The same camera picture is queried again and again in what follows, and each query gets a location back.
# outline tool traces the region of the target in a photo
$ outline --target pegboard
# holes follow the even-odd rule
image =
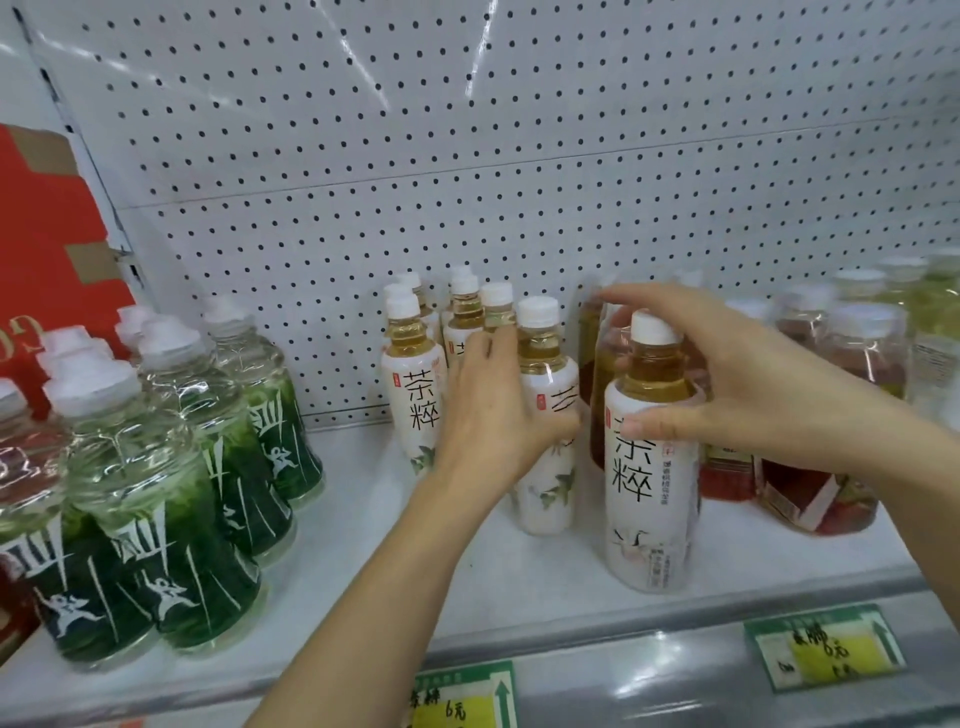
[[[608,272],[770,294],[960,230],[949,0],[24,10],[160,306],[236,292],[319,424],[385,414],[399,271],[568,316]]]

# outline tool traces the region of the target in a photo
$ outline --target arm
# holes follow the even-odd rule
[[[513,327],[471,336],[463,362],[447,383],[436,471],[248,728],[396,725],[470,539],[543,451],[576,432],[575,415],[524,406]]]
[[[960,626],[960,437],[772,328],[678,285],[619,285],[605,298],[646,307],[708,362],[713,400],[633,416],[630,437],[695,440],[869,484]],[[614,321],[626,326],[629,310]]]

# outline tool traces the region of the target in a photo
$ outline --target shelf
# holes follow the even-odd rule
[[[413,485],[388,425],[313,433],[327,493],[299,513],[298,542],[267,571],[268,608],[246,640],[202,659],[159,646],[105,675],[73,672],[42,631],[0,668],[0,725],[50,716],[91,719],[249,695],[275,679],[387,533]],[[564,641],[676,625],[709,608],[749,608],[851,584],[915,578],[916,566],[885,512],[863,533],[814,538],[752,504],[704,502],[687,586],[645,595],[623,586],[602,558],[601,474],[579,469],[576,527],[538,539],[501,503],[454,576],[430,652],[486,657]]]

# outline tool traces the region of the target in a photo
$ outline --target green drink bottle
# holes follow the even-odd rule
[[[294,508],[312,501],[324,491],[324,466],[307,446],[283,352],[256,332],[253,316],[229,296],[208,298],[204,321],[216,343],[217,366],[243,387],[277,491]]]
[[[84,670],[125,665],[156,643],[148,605],[109,538],[71,506],[66,436],[31,420],[0,379],[0,566],[24,579],[60,655]]]
[[[296,524],[274,488],[240,385],[213,365],[200,333],[173,316],[147,323],[138,348],[154,401],[193,428],[227,537],[260,566],[273,563],[296,538]]]
[[[179,415],[141,393],[136,370],[77,352],[43,385],[69,424],[67,493],[113,540],[164,640],[232,644],[261,611],[259,567],[224,536],[204,457]]]

